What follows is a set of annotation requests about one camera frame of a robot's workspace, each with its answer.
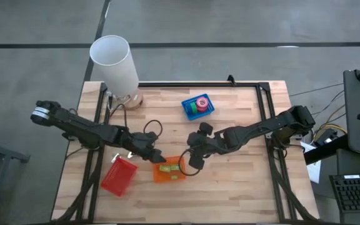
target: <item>lamp shade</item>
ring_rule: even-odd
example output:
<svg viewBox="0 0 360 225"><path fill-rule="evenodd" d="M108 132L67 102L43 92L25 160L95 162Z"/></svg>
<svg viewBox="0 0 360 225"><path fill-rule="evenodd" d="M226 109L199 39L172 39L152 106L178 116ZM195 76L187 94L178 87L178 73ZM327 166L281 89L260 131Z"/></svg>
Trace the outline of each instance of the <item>lamp shade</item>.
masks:
<svg viewBox="0 0 360 225"><path fill-rule="evenodd" d="M94 67L102 73L109 91L115 96L133 94L138 88L138 76L129 43L116 35L94 41L90 48Z"/></svg>

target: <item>lamp base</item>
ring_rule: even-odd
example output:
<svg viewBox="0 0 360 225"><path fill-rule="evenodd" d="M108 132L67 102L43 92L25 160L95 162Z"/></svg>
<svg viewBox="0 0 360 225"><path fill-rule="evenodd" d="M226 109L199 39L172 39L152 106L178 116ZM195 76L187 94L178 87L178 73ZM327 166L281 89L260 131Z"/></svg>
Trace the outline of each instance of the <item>lamp base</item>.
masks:
<svg viewBox="0 0 360 225"><path fill-rule="evenodd" d="M137 89L132 95L116 97L113 105L124 104L126 110L138 109L143 103L143 93Z"/></svg>

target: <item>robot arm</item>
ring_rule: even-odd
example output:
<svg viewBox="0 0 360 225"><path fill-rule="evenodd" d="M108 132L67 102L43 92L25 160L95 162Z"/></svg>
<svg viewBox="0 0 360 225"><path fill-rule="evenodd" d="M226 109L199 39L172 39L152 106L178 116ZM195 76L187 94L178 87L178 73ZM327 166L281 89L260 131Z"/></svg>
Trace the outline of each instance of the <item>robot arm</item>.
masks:
<svg viewBox="0 0 360 225"><path fill-rule="evenodd" d="M294 106L278 116L250 126L234 126L217 131L214 137L213 127L203 122L199 131L188 136L188 151L191 154L189 165L201 170L204 167L204 158L211 154L227 154L240 149L247 142L260 135L271 134L271 144L275 148L284 148L289 144L290 137L295 134L306 135L315 125L314 119L307 107Z"/></svg>
<svg viewBox="0 0 360 225"><path fill-rule="evenodd" d="M133 154L141 156L143 160L152 163L164 163L161 151L154 149L154 142L158 139L154 132L130 133L128 127L98 124L71 113L58 102L37 101L36 109L31 114L31 120L42 126L56 126L65 131L63 137L77 137L79 142L89 149L96 149L103 144L124 148Z"/></svg>

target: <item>wooden table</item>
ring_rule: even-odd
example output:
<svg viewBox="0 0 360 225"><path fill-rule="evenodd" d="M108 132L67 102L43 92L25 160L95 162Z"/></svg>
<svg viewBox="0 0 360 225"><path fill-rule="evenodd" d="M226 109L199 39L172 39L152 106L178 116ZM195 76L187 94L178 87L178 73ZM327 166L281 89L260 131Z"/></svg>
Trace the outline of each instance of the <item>wooden table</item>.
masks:
<svg viewBox="0 0 360 225"><path fill-rule="evenodd" d="M276 114L291 107L286 83L270 81ZM100 82L85 82L79 103L80 116L93 120ZM156 142L162 155L178 156L186 148L188 134L197 131L199 123L207 122L214 131L229 126L248 126L260 121L256 90L250 87L141 87L144 102L141 108L127 112L131 132L142 131L144 125L158 119L163 133ZM215 111L189 121L181 101L207 93ZM124 125L123 112L115 112L110 124ZM152 123L148 131L159 132ZM68 153L79 148L69 145ZM111 167L111 159L127 151L106 147L101 180ZM87 151L73 154L65 162L52 218L58 218L80 191ZM127 193L116 197L100 188L95 223L253 223L277 222L278 215L269 170L264 138L257 137L239 151L223 156L212 155L204 169L184 181L156 184L152 165L139 157L129 159L138 167ZM291 187L305 208L318 218L318 211L308 177L303 153L290 147L286 158ZM286 198L282 194L285 211Z"/></svg>

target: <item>black computer keyboard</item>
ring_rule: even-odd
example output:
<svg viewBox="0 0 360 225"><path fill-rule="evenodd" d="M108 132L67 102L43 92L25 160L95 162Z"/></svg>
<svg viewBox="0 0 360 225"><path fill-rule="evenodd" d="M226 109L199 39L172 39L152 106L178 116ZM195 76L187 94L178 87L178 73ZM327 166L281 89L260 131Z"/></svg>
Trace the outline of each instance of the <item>black computer keyboard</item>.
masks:
<svg viewBox="0 0 360 225"><path fill-rule="evenodd" d="M338 207L342 213L360 213L360 174L330 176Z"/></svg>

